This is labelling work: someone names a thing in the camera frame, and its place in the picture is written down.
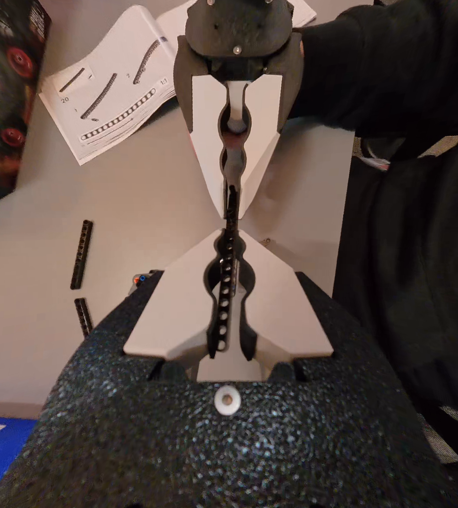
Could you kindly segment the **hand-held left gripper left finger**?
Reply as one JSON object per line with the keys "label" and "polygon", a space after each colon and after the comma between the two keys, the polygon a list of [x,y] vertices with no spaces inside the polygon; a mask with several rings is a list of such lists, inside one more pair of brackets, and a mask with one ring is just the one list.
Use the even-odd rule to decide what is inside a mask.
{"label": "hand-held left gripper left finger", "polygon": [[215,230],[162,273],[123,350],[127,355],[175,361],[196,380],[208,355],[207,329],[220,286]]}

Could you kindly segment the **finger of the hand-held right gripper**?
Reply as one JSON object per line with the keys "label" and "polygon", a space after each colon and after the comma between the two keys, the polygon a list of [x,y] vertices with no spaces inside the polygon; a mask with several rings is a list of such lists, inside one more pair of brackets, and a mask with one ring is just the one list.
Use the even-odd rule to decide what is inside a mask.
{"label": "finger of the hand-held right gripper", "polygon": [[228,104],[227,88],[211,75],[193,76],[192,93],[191,141],[215,209],[224,214],[225,177],[221,160],[225,145],[220,119]]}
{"label": "finger of the hand-held right gripper", "polygon": [[277,125],[281,88],[281,75],[265,74],[244,90],[250,127],[243,145],[246,162],[240,180],[239,219],[251,205],[280,137]]}

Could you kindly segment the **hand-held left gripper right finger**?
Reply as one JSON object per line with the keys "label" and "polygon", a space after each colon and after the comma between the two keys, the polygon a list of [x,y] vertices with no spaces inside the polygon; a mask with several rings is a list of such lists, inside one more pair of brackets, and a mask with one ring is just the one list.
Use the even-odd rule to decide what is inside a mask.
{"label": "hand-held left gripper right finger", "polygon": [[267,380],[279,363],[328,358],[334,348],[295,271],[240,230],[236,296],[244,379]]}

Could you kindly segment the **long black toy beam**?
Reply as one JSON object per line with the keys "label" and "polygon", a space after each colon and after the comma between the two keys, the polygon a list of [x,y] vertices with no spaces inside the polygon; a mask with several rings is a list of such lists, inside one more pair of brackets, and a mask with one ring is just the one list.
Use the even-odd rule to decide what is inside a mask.
{"label": "long black toy beam", "polygon": [[226,226],[213,243],[215,257],[208,264],[204,284],[212,298],[211,320],[206,331],[208,355],[214,359],[219,344],[226,345],[232,297],[235,292],[236,263],[238,253],[239,189],[226,185]]}

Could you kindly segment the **grey toy brick assembly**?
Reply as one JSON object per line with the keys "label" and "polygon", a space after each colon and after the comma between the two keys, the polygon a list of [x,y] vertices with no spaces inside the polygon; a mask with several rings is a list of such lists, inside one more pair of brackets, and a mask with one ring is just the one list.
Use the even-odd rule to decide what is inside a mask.
{"label": "grey toy brick assembly", "polygon": [[130,296],[132,293],[134,293],[139,286],[144,284],[144,282],[149,280],[154,274],[162,273],[162,272],[163,272],[163,270],[153,269],[153,270],[150,270],[149,272],[146,272],[146,273],[140,273],[140,274],[134,275],[132,278],[132,284],[131,284],[131,288],[129,290],[128,296]]}

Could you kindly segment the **short black toy beam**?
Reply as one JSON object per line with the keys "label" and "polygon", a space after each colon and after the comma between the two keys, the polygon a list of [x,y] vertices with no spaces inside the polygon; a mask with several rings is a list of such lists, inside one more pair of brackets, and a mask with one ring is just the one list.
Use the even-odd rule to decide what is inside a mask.
{"label": "short black toy beam", "polygon": [[76,298],[74,300],[74,304],[76,308],[76,313],[79,318],[83,337],[86,338],[93,330],[93,322],[88,310],[86,299]]}

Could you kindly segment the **white instruction booklet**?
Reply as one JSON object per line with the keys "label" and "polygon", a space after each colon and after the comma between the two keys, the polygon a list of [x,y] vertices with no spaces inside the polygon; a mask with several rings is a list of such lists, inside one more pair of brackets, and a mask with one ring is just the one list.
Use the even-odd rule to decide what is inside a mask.
{"label": "white instruction booklet", "polygon": [[194,3],[158,20],[141,5],[128,8],[91,54],[45,79],[40,97],[80,165],[131,136],[175,96],[172,52]]}

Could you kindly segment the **person's black clothing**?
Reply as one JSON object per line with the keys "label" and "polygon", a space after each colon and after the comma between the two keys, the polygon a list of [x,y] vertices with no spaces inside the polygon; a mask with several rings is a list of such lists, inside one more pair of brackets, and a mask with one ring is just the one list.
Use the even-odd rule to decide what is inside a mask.
{"label": "person's black clothing", "polygon": [[352,158],[333,297],[426,420],[458,412],[458,143],[385,170]]}

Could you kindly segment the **black toy set box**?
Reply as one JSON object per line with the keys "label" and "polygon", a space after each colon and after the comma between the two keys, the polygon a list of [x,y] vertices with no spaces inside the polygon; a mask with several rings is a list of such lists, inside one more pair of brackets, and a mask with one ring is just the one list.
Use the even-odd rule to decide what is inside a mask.
{"label": "black toy set box", "polygon": [[0,200],[16,187],[50,25],[40,1],[0,1]]}

